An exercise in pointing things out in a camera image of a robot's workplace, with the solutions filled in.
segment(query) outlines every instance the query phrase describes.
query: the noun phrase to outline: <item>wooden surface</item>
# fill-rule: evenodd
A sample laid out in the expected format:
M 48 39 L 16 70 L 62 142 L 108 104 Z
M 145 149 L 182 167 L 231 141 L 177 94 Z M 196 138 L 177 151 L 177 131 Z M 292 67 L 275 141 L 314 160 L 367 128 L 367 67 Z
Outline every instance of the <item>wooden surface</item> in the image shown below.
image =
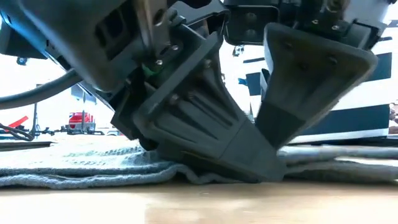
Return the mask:
M 156 185 L 0 191 L 0 223 L 398 223 L 393 187 Z

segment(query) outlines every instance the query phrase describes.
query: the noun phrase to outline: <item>gray cloth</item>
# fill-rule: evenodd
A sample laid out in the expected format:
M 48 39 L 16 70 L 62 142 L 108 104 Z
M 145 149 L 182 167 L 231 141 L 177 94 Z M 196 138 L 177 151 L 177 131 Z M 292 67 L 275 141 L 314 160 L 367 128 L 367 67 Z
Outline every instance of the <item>gray cloth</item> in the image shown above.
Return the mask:
M 373 158 L 378 163 L 356 162 L 343 156 Z M 394 148 L 285 147 L 279 157 L 289 167 L 286 175 L 292 177 L 360 182 L 398 179 L 398 166 L 386 163 L 386 159 L 398 158 Z M 0 153 L 0 187 L 81 189 L 153 184 L 167 182 L 178 173 L 193 184 L 237 182 L 216 174 L 198 175 L 185 165 L 163 161 L 155 151 L 146 152 L 136 142 Z

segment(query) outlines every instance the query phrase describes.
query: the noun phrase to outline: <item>gray towel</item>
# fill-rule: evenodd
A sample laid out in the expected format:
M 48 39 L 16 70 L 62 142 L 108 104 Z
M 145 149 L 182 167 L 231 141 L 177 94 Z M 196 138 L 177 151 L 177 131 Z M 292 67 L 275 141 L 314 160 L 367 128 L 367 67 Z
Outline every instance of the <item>gray towel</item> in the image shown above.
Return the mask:
M 360 182 L 398 179 L 398 166 L 391 163 L 398 158 L 394 148 L 285 147 L 279 157 L 289 167 L 286 176 L 291 177 Z M 146 152 L 136 142 L 0 152 L 0 187 L 81 189 L 154 184 L 172 180 L 178 173 L 193 184 L 237 183 L 216 174 L 198 175 L 185 165 L 160 159 L 155 151 Z

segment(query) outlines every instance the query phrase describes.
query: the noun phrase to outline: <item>robotic arm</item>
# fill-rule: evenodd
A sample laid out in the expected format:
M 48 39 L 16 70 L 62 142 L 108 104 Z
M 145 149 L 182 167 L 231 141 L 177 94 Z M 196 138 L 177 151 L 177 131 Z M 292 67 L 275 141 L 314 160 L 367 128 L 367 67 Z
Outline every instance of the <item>robotic arm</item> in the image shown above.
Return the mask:
M 246 182 L 280 180 L 277 150 L 375 69 L 370 49 L 393 3 L 0 0 L 0 53 L 69 71 L 0 98 L 0 110 L 79 83 L 114 110 L 116 128 L 164 159 Z M 264 46 L 271 78 L 255 124 L 223 84 L 224 39 Z

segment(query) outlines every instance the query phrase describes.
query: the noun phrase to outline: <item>cable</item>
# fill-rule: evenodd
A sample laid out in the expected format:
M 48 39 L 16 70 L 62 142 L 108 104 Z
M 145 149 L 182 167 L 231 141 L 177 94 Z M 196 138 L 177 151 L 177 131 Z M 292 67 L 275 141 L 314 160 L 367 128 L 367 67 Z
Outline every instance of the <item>cable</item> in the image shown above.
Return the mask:
M 23 140 L 23 141 L 33 141 L 33 139 L 35 138 L 34 136 L 24 132 L 23 130 L 19 130 L 16 128 L 10 128 L 8 126 L 4 126 L 0 123 L 0 128 L 4 129 L 4 130 L 8 130 L 9 134 L 14 136 L 15 138 L 19 139 L 19 140 Z
M 0 97 L 0 110 L 18 108 L 46 100 L 81 81 L 82 79 L 77 75 L 75 70 L 71 69 L 62 77 L 33 90 Z

